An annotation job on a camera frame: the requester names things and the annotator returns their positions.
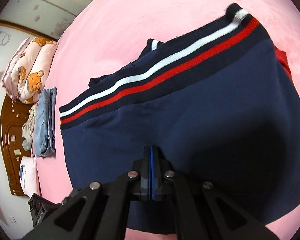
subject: metal screw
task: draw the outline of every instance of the metal screw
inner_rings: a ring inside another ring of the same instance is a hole
[[[129,171],[128,172],[128,177],[129,178],[135,178],[136,176],[138,176],[138,173],[136,171]]]
[[[211,189],[213,187],[213,184],[209,181],[203,182],[202,187],[205,189]]]
[[[89,187],[94,190],[94,189],[98,189],[100,187],[100,183],[99,182],[92,182],[90,183]]]
[[[166,176],[167,178],[172,178],[175,175],[174,171],[166,171],[164,173],[164,176]]]

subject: light blue jeans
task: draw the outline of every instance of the light blue jeans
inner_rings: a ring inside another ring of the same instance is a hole
[[[56,152],[54,114],[57,88],[43,89],[37,104],[33,135],[33,148],[36,157],[47,157]]]

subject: pink bed sheet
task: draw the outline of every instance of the pink bed sheet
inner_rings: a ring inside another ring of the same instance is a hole
[[[86,90],[91,77],[110,74],[136,59],[148,38],[167,41],[223,15],[236,2],[268,30],[275,45],[286,51],[300,95],[300,13],[290,0],[94,0],[59,41],[46,88],[58,89],[56,151],[38,159],[42,196],[59,202],[71,190],[60,133],[59,107]],[[77,152],[81,158],[84,152]],[[268,225],[281,240],[300,226],[300,205]],[[127,239],[175,239],[128,230]]]

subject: beige cloth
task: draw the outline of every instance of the beige cloth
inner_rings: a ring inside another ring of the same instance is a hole
[[[22,128],[23,138],[25,138],[30,145],[32,144],[33,128],[35,126],[35,118],[36,118],[36,109],[37,109],[37,104],[34,104],[32,108],[29,110],[29,118],[27,122],[23,124],[23,128]]]

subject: wall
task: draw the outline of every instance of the wall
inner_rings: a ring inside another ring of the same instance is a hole
[[[6,95],[1,86],[3,73],[12,55],[27,37],[34,38],[29,34],[0,26],[0,113]],[[11,239],[21,238],[32,229],[28,200],[28,197],[11,195],[0,149],[0,225]],[[9,216],[15,218],[16,224],[10,222]]]
[[[0,19],[34,29],[56,39],[93,0],[10,0]]]

